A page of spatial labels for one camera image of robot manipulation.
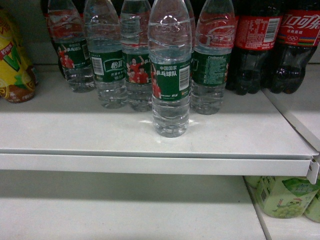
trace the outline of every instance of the metal shelf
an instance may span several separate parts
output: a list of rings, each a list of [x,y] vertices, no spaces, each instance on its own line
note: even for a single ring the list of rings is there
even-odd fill
[[[34,99],[0,99],[0,169],[109,173],[306,176],[318,152],[268,98],[226,91],[214,115],[190,112],[187,132],[159,136],[151,112],[100,106],[43,72]]]

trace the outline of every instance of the printed athlete image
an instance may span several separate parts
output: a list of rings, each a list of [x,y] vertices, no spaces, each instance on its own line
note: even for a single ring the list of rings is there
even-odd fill
[[[153,63],[151,66],[152,66],[152,70],[151,70],[152,93],[155,98],[161,99],[161,89],[160,89],[159,85],[157,84],[157,71],[156,71],[156,68]]]
[[[75,68],[74,61],[71,58],[69,58],[67,48],[64,45],[62,46],[64,48],[63,50],[60,47],[58,47],[58,54],[61,65],[66,69]]]
[[[128,80],[130,83],[148,84],[149,75],[145,69],[146,61],[142,58],[142,56],[138,57],[140,60],[139,62],[137,62],[137,59],[135,57],[132,57],[131,62],[126,63],[126,73],[128,75]]]

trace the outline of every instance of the green bottle label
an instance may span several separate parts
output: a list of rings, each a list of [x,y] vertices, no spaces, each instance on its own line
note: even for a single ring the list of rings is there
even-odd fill
[[[190,91],[190,60],[176,64],[152,64],[152,91],[157,99],[178,101]]]
[[[122,53],[126,69],[126,81],[133,84],[151,83],[149,54]]]
[[[283,180],[282,183],[286,187],[286,189],[288,189],[297,197],[301,197],[320,189],[320,181],[317,181],[316,184],[311,184],[308,180],[291,178],[288,180]]]
[[[122,51],[107,53],[90,52],[94,80],[111,83],[125,78]]]
[[[192,79],[199,85],[214,87],[226,82],[230,53],[207,55],[194,51]]]
[[[85,39],[78,42],[55,43],[55,49],[64,70],[90,66],[90,55]]]

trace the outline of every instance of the barcode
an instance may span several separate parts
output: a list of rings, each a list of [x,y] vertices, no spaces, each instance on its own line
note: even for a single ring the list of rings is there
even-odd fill
[[[263,201],[263,202],[265,202],[265,200],[266,200],[266,198],[267,198],[267,194],[266,194],[266,192],[265,192],[265,190],[264,190],[264,189],[262,190],[262,192],[261,192],[261,195],[260,195],[260,196],[261,196],[262,201]]]
[[[186,89],[189,87],[189,80],[190,80],[190,66],[187,66],[185,68],[182,68],[179,70],[180,75],[180,85],[179,90]]]
[[[83,44],[82,49],[83,49],[83,55],[84,55],[85,60],[89,59],[90,55],[89,55],[88,45]]]
[[[280,22],[280,18],[272,18],[269,20],[266,34],[264,36],[264,43],[271,43],[276,39],[277,29]]]
[[[94,74],[97,75],[105,75],[104,74],[104,67],[102,65],[102,60],[101,58],[98,57],[91,57],[91,61],[92,61],[92,66],[93,66],[93,71]]]

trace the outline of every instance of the coca-cola bottle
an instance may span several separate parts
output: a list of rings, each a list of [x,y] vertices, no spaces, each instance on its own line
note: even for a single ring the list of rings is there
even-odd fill
[[[263,64],[274,47],[282,19],[281,0],[243,0],[232,51],[227,89],[238,95],[261,89]]]
[[[298,90],[320,41],[320,0],[291,0],[268,61],[264,87],[278,94]]]

